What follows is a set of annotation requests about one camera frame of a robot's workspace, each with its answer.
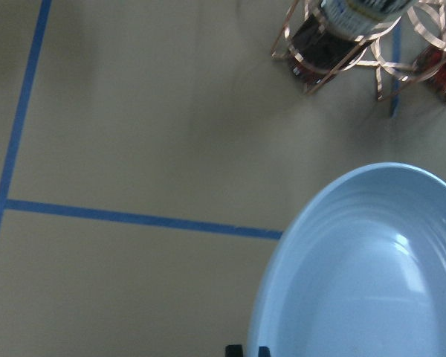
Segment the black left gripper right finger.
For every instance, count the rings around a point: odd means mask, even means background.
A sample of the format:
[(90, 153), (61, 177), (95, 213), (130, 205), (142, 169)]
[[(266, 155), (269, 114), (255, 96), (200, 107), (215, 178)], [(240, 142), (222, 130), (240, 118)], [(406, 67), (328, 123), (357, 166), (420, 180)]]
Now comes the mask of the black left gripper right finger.
[(266, 346), (259, 346), (257, 356), (258, 357), (271, 357), (271, 351)]

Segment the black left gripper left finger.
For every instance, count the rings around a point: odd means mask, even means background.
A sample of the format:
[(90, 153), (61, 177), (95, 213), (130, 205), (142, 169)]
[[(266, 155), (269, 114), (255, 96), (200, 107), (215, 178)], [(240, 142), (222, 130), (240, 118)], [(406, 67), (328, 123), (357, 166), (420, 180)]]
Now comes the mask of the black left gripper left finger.
[(243, 346), (241, 344), (229, 344), (224, 349), (225, 357), (243, 357)]

